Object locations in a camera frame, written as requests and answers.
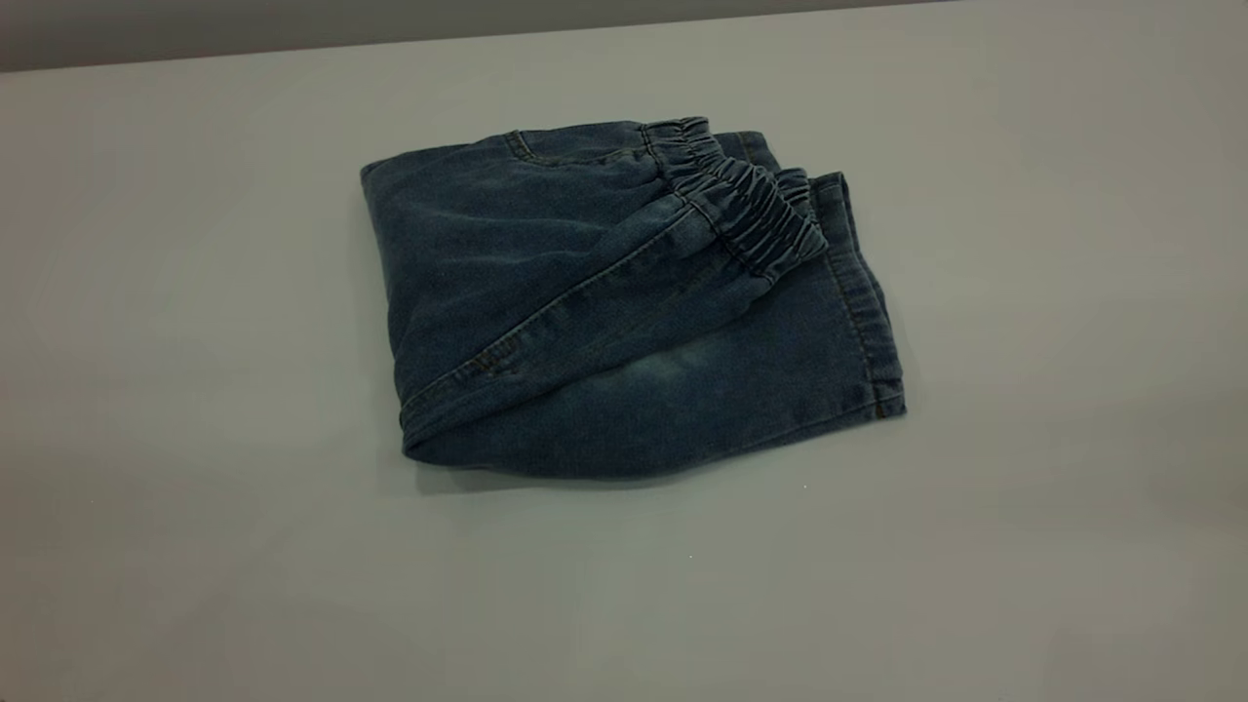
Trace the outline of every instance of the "stitching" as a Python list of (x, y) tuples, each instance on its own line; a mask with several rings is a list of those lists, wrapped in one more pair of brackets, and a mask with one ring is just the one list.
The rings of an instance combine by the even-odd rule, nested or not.
[[(693, 147), (689, 146), (689, 139), (688, 139), (688, 136), (684, 132), (685, 126), (681, 125), (680, 129), (681, 129), (681, 140), (684, 141), (685, 149), (690, 152), (690, 155), (694, 155), (693, 154)], [(663, 164), (663, 159), (660, 159), (659, 155), (655, 152), (655, 150), (654, 150), (654, 141), (650, 139), (649, 130), (645, 129), (645, 127), (641, 129), (641, 140), (645, 142), (645, 150), (646, 150), (646, 152), (649, 152), (650, 156), (656, 162), (659, 162), (661, 165)], [(701, 165), (701, 162), (700, 162), (700, 160), (696, 157), (696, 155), (694, 155), (693, 160), (694, 160), (694, 164), (698, 166), (698, 170), (701, 171), (704, 175), (710, 176), (713, 180), (715, 180), (718, 182), (728, 185), (733, 190), (733, 192), (736, 192), (736, 189), (733, 187), (731, 181), (729, 181), (729, 180), (726, 180), (724, 177), (716, 176), (715, 174), (713, 174), (713, 172), (708, 171), (706, 169), (704, 169), (703, 165)], [(736, 262), (741, 264), (741, 266), (744, 266), (745, 270), (750, 271), (750, 275), (753, 275), (754, 277), (761, 277), (763, 280), (768, 281), (769, 285), (775, 285), (776, 284), (776, 281), (771, 276), (769, 276), (765, 271), (761, 271), (761, 270), (754, 267), (754, 264), (751, 264), (750, 261), (745, 260), (745, 257), (741, 254), (740, 249), (738, 249), (736, 245), (731, 241), (731, 239), (729, 239), (729, 236), (724, 234), (724, 230), (719, 229), (719, 225), (715, 222), (715, 219), (711, 217), (709, 214), (706, 214), (706, 210), (703, 210), (701, 205), (699, 205), (691, 197), (689, 197), (688, 195), (685, 195), (684, 192), (681, 192), (666, 177), (664, 177), (663, 180), (666, 182), (668, 190), (670, 190), (685, 205), (689, 205), (694, 210), (698, 210), (698, 214), (701, 215), (704, 220), (706, 220), (706, 224), (710, 225), (711, 231), (715, 232), (716, 241), (720, 242), (720, 245), (724, 247), (724, 250), (728, 251), (728, 254), (730, 256), (733, 256), (734, 259), (736, 259)]]
[(507, 134), (508, 144), (513, 145), (512, 154), (514, 154), (522, 161), (527, 161), (538, 166), (558, 167), (558, 166), (590, 166), (597, 164), (608, 164), (610, 161), (618, 161), (629, 154), (635, 154), (638, 149), (617, 149), (609, 154), (598, 156), (597, 159), (558, 159), (549, 156), (539, 156), (529, 146), (528, 141), (524, 141), (524, 134), (520, 130), (509, 131)]
[(875, 413), (877, 417), (884, 418), (884, 407), (880, 405), (880, 391), (875, 386), (875, 372), (872, 368), (871, 355), (866, 352), (866, 337), (862, 334), (862, 326), (857, 321), (857, 315), (854, 314), (854, 307), (850, 306), (849, 297), (845, 295), (845, 286), (841, 285), (841, 276), (836, 274), (836, 269), (832, 266), (830, 256), (822, 256), (824, 266), (827, 272), (831, 274), (832, 281), (836, 284), (836, 291), (840, 294), (841, 305), (845, 307), (845, 314), (850, 316), (850, 324), (854, 325), (854, 331), (859, 337), (859, 350), (862, 351), (862, 360), (866, 361), (866, 380), (871, 383), (871, 396), (875, 398)]
[(704, 460), (704, 462), (709, 463), (709, 462), (711, 462), (711, 461), (719, 461), (719, 460), (724, 458), (725, 456), (730, 456), (730, 455), (735, 456), (735, 455), (739, 455), (739, 453), (744, 453), (744, 452), (746, 452), (746, 451), (749, 451), (749, 450), (754, 448), (755, 446), (761, 446), (761, 445), (764, 445), (764, 443), (768, 443), (768, 442), (771, 442), (771, 441), (775, 441), (775, 440), (778, 440), (778, 438), (780, 438), (780, 437), (782, 437), (782, 436), (789, 436), (790, 433), (796, 433), (796, 432), (799, 432), (799, 431), (801, 431), (801, 430), (804, 430), (804, 428), (810, 428), (810, 427), (812, 427), (812, 426), (817, 426), (817, 425), (821, 425), (821, 423), (827, 423), (827, 422), (830, 422), (830, 421), (832, 421), (832, 420), (839, 420), (839, 418), (841, 418), (841, 417), (844, 417), (844, 416), (846, 416), (846, 415), (852, 415), (854, 412), (857, 412), (857, 411), (860, 411), (860, 410), (866, 410), (866, 408), (867, 408), (867, 407), (870, 407), (871, 405), (875, 405), (875, 408), (876, 408), (876, 417), (877, 417), (877, 418), (881, 418), (881, 420), (886, 420), (886, 418), (889, 418), (889, 417), (887, 417), (886, 415), (884, 415), (884, 410), (882, 410), (882, 408), (880, 407), (880, 403), (881, 403), (881, 402), (891, 402), (892, 400), (896, 400), (896, 398), (901, 397), (902, 395), (904, 395), (904, 393), (900, 393), (900, 392), (899, 392), (897, 395), (890, 395), (890, 396), (887, 396), (887, 397), (881, 397), (880, 400), (877, 400), (877, 401), (875, 401), (875, 402), (870, 402), (870, 403), (867, 403), (867, 405), (859, 405), (857, 407), (854, 407), (854, 408), (850, 408), (850, 410), (845, 410), (844, 412), (837, 412), (837, 413), (835, 413), (835, 415), (831, 415), (831, 416), (827, 416), (827, 417), (824, 417), (824, 418), (821, 418), (821, 420), (815, 420), (815, 421), (812, 421), (812, 422), (806, 422), (806, 423), (804, 423), (804, 425), (800, 425), (800, 426), (795, 426), (795, 427), (792, 427), (792, 428), (790, 428), (790, 430), (785, 430), (785, 431), (782, 431), (782, 432), (780, 432), (780, 433), (776, 433), (776, 435), (773, 435), (773, 436), (769, 436), (769, 437), (766, 437), (766, 438), (760, 438), (760, 440), (758, 440), (758, 441), (755, 441), (755, 442), (753, 442), (753, 443), (748, 443), (748, 445), (745, 445), (745, 446), (738, 446), (736, 448), (733, 448), (733, 450), (729, 450), (729, 451), (721, 451), (721, 452), (719, 452), (719, 453), (715, 453), (714, 456), (711, 456), (711, 457), (709, 457), (709, 458), (705, 458), (705, 460)]
[(755, 162), (754, 149), (750, 149), (750, 142), (745, 140), (745, 134), (736, 132), (736, 140), (741, 142), (741, 149), (745, 151), (745, 160), (753, 165)]
[[(399, 412), (401, 413), (404, 412), (408, 408), (408, 406), (412, 405), (413, 402), (416, 402), (418, 400), (426, 398), (427, 396), (429, 396), (431, 393), (433, 393), (434, 391), (437, 391), (442, 386), (447, 385), (447, 382), (451, 380), (452, 376), (461, 375), (464, 371), (469, 371), (470, 372), (470, 368), (473, 368), (473, 367), (475, 367), (475, 368), (478, 368), (480, 371), (485, 371), (485, 372), (489, 372), (492, 368), (497, 367), (497, 365), (499, 362), (507, 360), (508, 356), (510, 356), (514, 351), (517, 351), (522, 346), (520, 342), (519, 342), (519, 340), (515, 339), (515, 336), (519, 335), (522, 331), (524, 331), (530, 324), (535, 322), (540, 316), (543, 316), (545, 312), (548, 312), (553, 307), (555, 307), (559, 304), (562, 304), (564, 300), (567, 300), (574, 292), (577, 292), (577, 291), (579, 291), (579, 290), (582, 290), (584, 287), (588, 287), (589, 285), (597, 282), (599, 279), (610, 275), (615, 270), (618, 270), (622, 266), (626, 265), (633, 259), (640, 256), (644, 251), (646, 251), (651, 246), (654, 246), (659, 241), (659, 239), (661, 239), (663, 236), (665, 236), (675, 226), (678, 226), (680, 222), (683, 222), (685, 220), (685, 217), (688, 217), (690, 214), (693, 214), (693, 210), (683, 211), (681, 214), (679, 214), (676, 216), (676, 219), (670, 225), (663, 227), (663, 230), (659, 231), (659, 234), (656, 234), (653, 237), (650, 237), (641, 246), (638, 246), (636, 249), (634, 249), (628, 256), (620, 259), (619, 261), (615, 261), (610, 266), (608, 266), (608, 267), (603, 269), (602, 271), (594, 274), (593, 276), (590, 276), (590, 277), (580, 281), (579, 284), (574, 285), (573, 287), (569, 287), (562, 295), (559, 295), (554, 300), (552, 300), (552, 301), (547, 302), (545, 305), (543, 305), (537, 312), (533, 312), (532, 315), (529, 315), (519, 325), (512, 327), (510, 331), (508, 331), (503, 336), (498, 337), (498, 340), (495, 340), (490, 345), (485, 346), (485, 349), (483, 349), (479, 352), (474, 353), (472, 358), (464, 361), (463, 363), (459, 363), (453, 370), (447, 371), (447, 372), (442, 373), (441, 376), (438, 376), (437, 378), (434, 378), (433, 381), (431, 381), (419, 392), (417, 392), (416, 395), (413, 395), (412, 397), (409, 397), (406, 402), (403, 402), (403, 406), (399, 407)], [(484, 360), (490, 360), (490, 358), (493, 360), (493, 362), (489, 362), (488, 365), (483, 363)]]

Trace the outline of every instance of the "background wall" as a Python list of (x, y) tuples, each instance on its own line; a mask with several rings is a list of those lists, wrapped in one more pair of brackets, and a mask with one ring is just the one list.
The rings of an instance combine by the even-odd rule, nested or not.
[(0, 0), (0, 71), (899, 5), (905, 1)]

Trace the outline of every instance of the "elastic waistband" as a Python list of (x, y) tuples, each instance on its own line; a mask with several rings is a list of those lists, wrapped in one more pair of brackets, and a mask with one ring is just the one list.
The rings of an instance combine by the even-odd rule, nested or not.
[[(728, 250), (755, 275), (775, 282), (826, 250), (817, 220), (785, 197), (774, 172), (728, 156), (706, 117), (654, 122), (640, 130), (671, 189), (706, 217)], [(765, 150), (766, 142), (754, 146)], [(765, 157), (774, 162), (770, 154)]]

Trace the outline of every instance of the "white table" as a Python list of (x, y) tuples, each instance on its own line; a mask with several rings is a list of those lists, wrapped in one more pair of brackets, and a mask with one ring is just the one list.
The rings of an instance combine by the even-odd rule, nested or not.
[[(1246, 76), (1239, 0), (0, 76), (0, 698), (1242, 702)], [(357, 169), (694, 114), (849, 174), (911, 415), (404, 460)]]

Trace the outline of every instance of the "jeans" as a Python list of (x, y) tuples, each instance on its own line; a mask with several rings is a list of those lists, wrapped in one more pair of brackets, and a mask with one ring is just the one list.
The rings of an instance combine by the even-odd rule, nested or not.
[(703, 117), (366, 166), (407, 456), (671, 472), (906, 411), (840, 174)]

